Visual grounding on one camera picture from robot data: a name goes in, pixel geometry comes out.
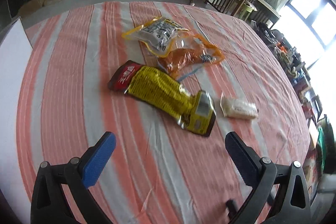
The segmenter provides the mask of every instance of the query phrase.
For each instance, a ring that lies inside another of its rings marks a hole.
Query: screw
[[[48,166],[48,162],[43,161],[40,166],[41,166],[41,168],[46,168]]]
[[[270,163],[271,163],[271,159],[268,158],[268,157],[263,157],[262,162],[263,162],[264,164],[270,164]]]
[[[79,163],[79,158],[78,158],[78,157],[74,157],[74,158],[72,158],[72,159],[70,160],[70,163],[71,163],[71,164],[77,164],[77,163]]]
[[[293,164],[294,164],[294,166],[295,166],[296,168],[300,168],[300,167],[301,167],[301,163],[298,162],[297,160],[296,160],[295,162],[293,162]]]

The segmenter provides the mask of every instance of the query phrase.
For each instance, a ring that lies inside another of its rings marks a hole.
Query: striped bedsheet
[[[107,89],[131,59],[155,65],[138,41],[121,34],[165,16],[220,47],[226,59],[183,81],[208,91],[217,119],[209,138],[190,134],[165,113]],[[227,223],[225,202],[242,205],[247,187],[224,145],[236,131],[260,156],[275,163],[303,162],[309,133],[289,80],[256,33],[243,21],[211,10],[156,2],[106,2],[67,11],[26,30],[33,53],[17,113],[17,153],[31,200],[40,163],[81,156],[105,131],[117,147],[90,191],[115,224]],[[221,93],[254,102],[252,122],[224,118]],[[64,187],[76,218],[84,219]],[[268,212],[265,206],[259,217]]]

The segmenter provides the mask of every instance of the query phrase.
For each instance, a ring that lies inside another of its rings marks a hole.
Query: snack bag
[[[220,107],[225,117],[252,120],[258,116],[255,104],[241,99],[229,99],[223,93],[220,97]]]
[[[216,120],[214,104],[207,92],[200,90],[190,95],[166,73],[131,60],[115,72],[108,87],[167,112],[183,129],[203,137],[209,137]]]
[[[137,39],[146,44],[148,50],[156,56],[166,57],[170,52],[174,38],[179,32],[186,32],[180,24],[165,17],[157,17],[122,34],[126,39]]]
[[[203,36],[181,34],[176,37],[175,49],[167,57],[158,58],[158,66],[172,78],[181,82],[207,65],[216,65],[224,60],[224,54]]]

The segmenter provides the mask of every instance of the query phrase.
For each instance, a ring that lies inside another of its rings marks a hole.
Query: orange plastic bag
[[[159,67],[178,82],[207,65],[224,60],[223,52],[203,36],[182,34],[175,39],[175,49],[167,57],[158,58]]]

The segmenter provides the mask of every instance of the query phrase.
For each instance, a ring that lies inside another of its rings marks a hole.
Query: window
[[[336,40],[336,6],[331,0],[289,0],[273,29],[284,34],[310,68]]]

